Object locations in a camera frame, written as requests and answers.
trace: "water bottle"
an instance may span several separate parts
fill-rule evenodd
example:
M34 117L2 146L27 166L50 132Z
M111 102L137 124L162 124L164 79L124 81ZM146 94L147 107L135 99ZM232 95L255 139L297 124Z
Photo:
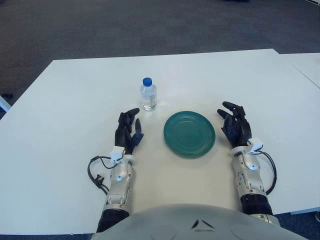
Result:
M146 111L153 111L157 108L157 87L152 84L152 79L146 77L143 79L143 85L140 87L143 108Z

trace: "robot forearm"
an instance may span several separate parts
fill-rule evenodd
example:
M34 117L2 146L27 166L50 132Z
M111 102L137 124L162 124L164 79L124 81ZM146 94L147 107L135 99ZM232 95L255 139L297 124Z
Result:
M133 165L136 161L133 155L124 154L124 151L124 147L114 146L111 152L110 162L116 166L112 168L110 173L110 189L102 210L97 233L112 227L131 213L131 187L135 175Z
M255 155L263 144L257 138L249 139L247 144L248 146L238 146L232 149L232 167L242 211L265 222L278 225L279 221L273 216L268 202L260 177L260 163Z

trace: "wire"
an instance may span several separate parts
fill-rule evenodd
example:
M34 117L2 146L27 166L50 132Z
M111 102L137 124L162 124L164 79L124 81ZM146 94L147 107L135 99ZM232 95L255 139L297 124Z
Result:
M89 175L90 180L91 180L99 189L101 189L101 190L104 192L104 194L107 196L107 195L108 195L108 192L107 192L105 189L102 188L102 186L101 186L102 183L99 184L99 175L97 175L96 179L94 179L94 177L93 177L92 174L91 174L90 165L91 165L95 160L97 160L95 157L90 160L90 162L89 162L89 164L88 164L88 167L87 167L87 172L88 172L88 175Z
M276 165L275 162L273 161L272 157L269 155L269 153L265 152L265 151L261 151L258 150L256 155L260 155L263 154L266 156L266 158L269 160L269 162L271 163L272 166L272 170L273 170L273 181L272 181L272 185L271 187L265 192L267 195L270 194L272 192L272 190L275 188L276 186L276 182L277 182L277 169L276 169Z
M104 166L106 169L113 169L115 166L118 165L118 163L116 163L116 164L113 165L112 167L107 167L102 159L111 159L111 157L108 157L108 156L99 156L99 159L101 160L103 166Z
M124 150L122 151L122 156L116 160L117 162L124 158L125 150L126 150L126 149L124 149Z
M103 183L101 183L101 186L105 187L105 188L108 190L108 192L109 192L109 188L108 188L106 185L104 185Z

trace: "teal plate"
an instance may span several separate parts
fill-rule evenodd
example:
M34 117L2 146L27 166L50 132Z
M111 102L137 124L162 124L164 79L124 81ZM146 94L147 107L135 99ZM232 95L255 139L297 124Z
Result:
M180 111L169 117L163 134L174 152L188 158L206 154L216 140L214 127L208 119L193 111Z

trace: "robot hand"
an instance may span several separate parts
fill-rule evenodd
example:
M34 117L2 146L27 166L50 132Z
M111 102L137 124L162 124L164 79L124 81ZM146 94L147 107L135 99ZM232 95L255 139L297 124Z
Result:
M261 165L256 156L262 153L260 149L263 143L258 138L252 138L250 124L245 119L246 114L242 106L227 101L222 105L233 113L231 115L221 109L217 110L224 118L222 131L233 147L232 167L242 211L268 223L277 223L277 219L272 216L272 209L260 177Z
M130 134L135 116L139 111L139 108L134 108L120 113L119 125L115 131L114 147L109 158L110 163L113 164L109 168L112 169L110 190L98 223L97 233L107 230L130 215L132 181L135 176L133 165L136 162L132 153L144 137L139 119L135 121L135 134L133 136Z
M224 101L222 105L233 113L231 115L224 110L217 110L217 113L224 118L222 131L233 148L247 146L247 142L251 138L251 129L250 124L245 119L246 113L244 108L227 101Z
M139 118L135 121L135 134L131 137L132 123L136 114L140 112L139 108L131 109L127 112L121 112L119 117L119 126L115 131L114 145L124 147L125 154L132 154L135 146L138 146L144 134L141 132Z

